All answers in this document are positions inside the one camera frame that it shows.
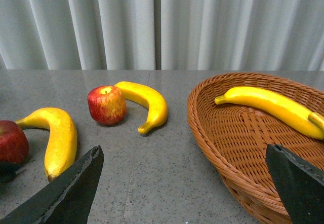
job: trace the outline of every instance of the white curtain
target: white curtain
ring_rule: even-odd
[[[324,0],[0,0],[0,69],[324,70]]]

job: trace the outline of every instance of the fake apple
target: fake apple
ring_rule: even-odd
[[[104,125],[120,122],[127,111],[126,100],[116,86],[99,86],[90,91],[88,106],[91,117]]]
[[[28,152],[28,140],[18,124],[0,120],[0,162],[21,164],[26,160]]]

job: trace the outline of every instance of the gray countertop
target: gray countertop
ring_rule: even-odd
[[[224,71],[0,70],[0,119],[16,120],[47,106],[66,110],[78,130],[78,156],[101,145],[105,162],[88,223],[259,223],[223,184],[187,124],[187,98],[201,81]],[[323,72],[266,71],[324,90]],[[87,94],[133,81],[158,90],[169,118],[147,136],[137,132],[147,110],[127,101],[121,124],[90,117]],[[44,153],[49,131],[24,131],[29,157],[18,176],[0,185],[0,218],[48,184]]]

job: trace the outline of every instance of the basket weave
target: basket weave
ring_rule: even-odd
[[[187,101],[188,124],[205,156],[241,205],[261,223],[292,223],[265,163],[267,144],[281,144],[324,169],[324,144],[270,114],[242,105],[216,105],[234,86],[272,90],[324,114],[324,93],[264,73],[226,73],[199,83]]]

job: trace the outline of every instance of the banana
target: banana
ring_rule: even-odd
[[[324,131],[309,120],[313,112],[303,105],[270,90],[238,86],[215,98],[217,105],[233,103],[252,106],[270,113],[300,133],[315,139],[324,139]]]
[[[140,134],[161,126],[168,118],[168,105],[163,96],[155,89],[128,81],[115,84],[125,99],[136,102],[148,109],[146,122],[138,128]]]
[[[53,181],[75,161],[77,131],[70,115],[59,108],[40,108],[16,123],[22,128],[41,128],[50,131],[44,167],[49,182]]]

